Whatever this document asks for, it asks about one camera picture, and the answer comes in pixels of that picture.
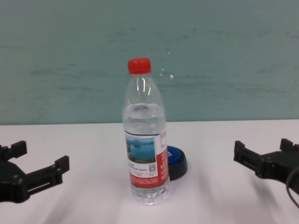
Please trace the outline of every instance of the black cable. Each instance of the black cable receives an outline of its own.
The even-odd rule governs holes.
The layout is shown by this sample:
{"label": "black cable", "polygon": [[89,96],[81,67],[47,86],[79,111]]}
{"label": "black cable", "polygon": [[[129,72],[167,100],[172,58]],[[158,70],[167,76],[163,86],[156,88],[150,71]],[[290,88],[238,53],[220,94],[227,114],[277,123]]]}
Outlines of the black cable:
{"label": "black cable", "polygon": [[296,167],[296,169],[294,169],[290,175],[288,176],[288,178],[286,179],[285,182],[285,187],[286,187],[286,192],[288,193],[288,196],[290,197],[290,199],[292,200],[292,202],[297,206],[297,208],[299,208],[299,204],[295,201],[295,199],[293,198],[293,196],[290,193],[290,184],[291,181],[293,179],[293,177],[295,176],[295,174],[299,171],[299,166]]}

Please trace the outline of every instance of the blue container lid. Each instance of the blue container lid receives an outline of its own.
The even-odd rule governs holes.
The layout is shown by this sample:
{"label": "blue container lid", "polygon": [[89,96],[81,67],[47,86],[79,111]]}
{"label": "blue container lid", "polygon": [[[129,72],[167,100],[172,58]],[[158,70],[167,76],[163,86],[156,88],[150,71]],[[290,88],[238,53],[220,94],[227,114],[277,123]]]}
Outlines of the blue container lid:
{"label": "blue container lid", "polygon": [[182,177],[188,170],[185,154],[179,148],[167,146],[168,170],[171,181]]}

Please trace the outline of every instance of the bottle neck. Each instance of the bottle neck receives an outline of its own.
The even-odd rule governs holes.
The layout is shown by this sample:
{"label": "bottle neck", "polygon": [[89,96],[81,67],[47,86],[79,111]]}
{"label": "bottle neck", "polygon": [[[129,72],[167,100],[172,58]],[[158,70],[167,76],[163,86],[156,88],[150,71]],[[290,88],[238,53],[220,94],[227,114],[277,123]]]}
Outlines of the bottle neck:
{"label": "bottle neck", "polygon": [[144,73],[144,74],[130,74],[131,77],[139,78],[139,77],[150,77],[151,73]]}

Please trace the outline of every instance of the red bottle cap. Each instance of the red bottle cap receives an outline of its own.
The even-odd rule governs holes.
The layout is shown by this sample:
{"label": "red bottle cap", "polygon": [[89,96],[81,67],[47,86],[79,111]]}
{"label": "red bottle cap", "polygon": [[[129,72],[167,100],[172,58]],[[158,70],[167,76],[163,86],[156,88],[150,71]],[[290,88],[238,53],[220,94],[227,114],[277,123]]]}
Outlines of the red bottle cap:
{"label": "red bottle cap", "polygon": [[133,58],[128,61],[128,70],[130,74],[141,75],[150,73],[150,59],[146,57]]}

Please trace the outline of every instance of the clear plastic bottle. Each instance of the clear plastic bottle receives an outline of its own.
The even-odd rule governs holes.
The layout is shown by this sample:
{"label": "clear plastic bottle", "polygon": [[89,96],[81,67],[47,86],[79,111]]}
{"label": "clear plastic bottle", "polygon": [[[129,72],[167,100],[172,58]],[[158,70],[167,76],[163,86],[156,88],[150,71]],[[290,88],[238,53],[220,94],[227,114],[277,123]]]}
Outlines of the clear plastic bottle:
{"label": "clear plastic bottle", "polygon": [[128,70],[132,78],[125,93],[122,121],[131,189],[138,202],[154,205],[169,192],[164,105],[150,75],[148,58],[129,60]]}

